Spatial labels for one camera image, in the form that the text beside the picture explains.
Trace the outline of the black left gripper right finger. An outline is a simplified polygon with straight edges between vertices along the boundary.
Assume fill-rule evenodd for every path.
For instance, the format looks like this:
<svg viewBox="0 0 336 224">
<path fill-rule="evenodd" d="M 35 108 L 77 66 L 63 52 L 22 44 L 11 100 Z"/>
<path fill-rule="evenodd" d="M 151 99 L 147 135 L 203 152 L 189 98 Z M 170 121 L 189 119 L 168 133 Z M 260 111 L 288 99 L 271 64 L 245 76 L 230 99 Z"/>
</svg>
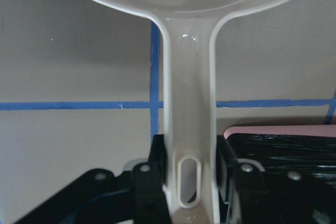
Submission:
<svg viewBox="0 0 336 224">
<path fill-rule="evenodd" d="M 216 176 L 224 223 L 335 223 L 335 186 L 301 170 L 267 172 L 237 159 L 217 137 Z"/>
</svg>

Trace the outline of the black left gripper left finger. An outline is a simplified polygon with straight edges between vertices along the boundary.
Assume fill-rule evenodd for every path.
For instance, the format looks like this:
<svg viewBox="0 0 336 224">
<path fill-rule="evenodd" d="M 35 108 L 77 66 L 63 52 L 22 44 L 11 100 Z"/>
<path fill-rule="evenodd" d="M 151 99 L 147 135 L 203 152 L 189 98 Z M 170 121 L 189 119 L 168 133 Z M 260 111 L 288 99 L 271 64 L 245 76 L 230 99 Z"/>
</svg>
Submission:
<svg viewBox="0 0 336 224">
<path fill-rule="evenodd" d="M 119 176 L 106 169 L 89 170 L 18 223 L 170 223 L 165 165 L 164 136 L 155 135 L 147 161 Z"/>
</svg>

